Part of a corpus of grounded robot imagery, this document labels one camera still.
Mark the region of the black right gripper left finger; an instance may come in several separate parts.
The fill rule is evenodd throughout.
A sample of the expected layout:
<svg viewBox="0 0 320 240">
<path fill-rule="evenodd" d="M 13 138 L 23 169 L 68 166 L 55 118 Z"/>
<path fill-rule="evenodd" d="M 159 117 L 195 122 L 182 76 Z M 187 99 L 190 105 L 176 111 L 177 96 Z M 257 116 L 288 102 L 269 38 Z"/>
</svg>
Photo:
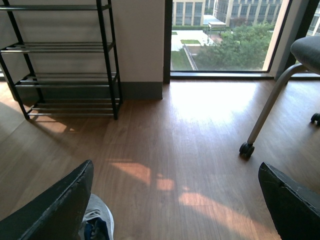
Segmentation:
<svg viewBox="0 0 320 240">
<path fill-rule="evenodd" d="M 86 160 L 0 222 L 2 240 L 78 240 L 91 195 L 94 165 Z"/>
</svg>

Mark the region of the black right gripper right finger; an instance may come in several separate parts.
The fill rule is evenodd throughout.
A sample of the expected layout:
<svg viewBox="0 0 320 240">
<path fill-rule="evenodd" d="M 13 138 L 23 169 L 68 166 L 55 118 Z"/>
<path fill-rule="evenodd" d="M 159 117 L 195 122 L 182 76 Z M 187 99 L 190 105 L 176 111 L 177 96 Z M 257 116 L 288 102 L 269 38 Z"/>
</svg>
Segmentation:
<svg viewBox="0 0 320 240">
<path fill-rule="evenodd" d="M 262 194 L 282 240 L 320 238 L 320 195 L 263 162 L 258 170 Z"/>
</svg>

